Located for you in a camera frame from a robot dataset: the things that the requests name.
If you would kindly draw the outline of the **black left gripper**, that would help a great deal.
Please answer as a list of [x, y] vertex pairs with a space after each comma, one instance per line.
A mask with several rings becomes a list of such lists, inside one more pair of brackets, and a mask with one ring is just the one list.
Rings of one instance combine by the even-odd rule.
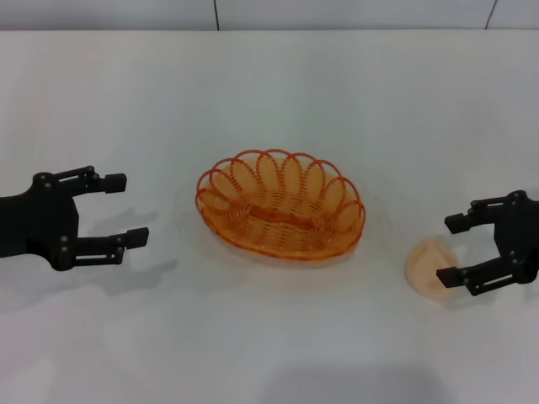
[[22, 194], [1, 198], [1, 257], [32, 254], [53, 269], [120, 265], [126, 250], [145, 247], [147, 227], [107, 237], [80, 237], [73, 195], [121, 193], [124, 173], [101, 177], [94, 166], [62, 173], [37, 173]]

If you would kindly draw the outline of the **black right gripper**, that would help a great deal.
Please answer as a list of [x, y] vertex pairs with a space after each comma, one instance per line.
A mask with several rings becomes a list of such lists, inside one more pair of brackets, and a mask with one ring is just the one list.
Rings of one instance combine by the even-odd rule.
[[466, 287], [472, 296], [511, 284], [533, 282], [538, 273], [538, 201], [526, 191], [489, 199], [476, 199], [466, 214], [449, 215], [444, 223], [452, 234], [494, 224], [499, 257], [466, 267], [438, 269], [436, 276], [447, 288]]

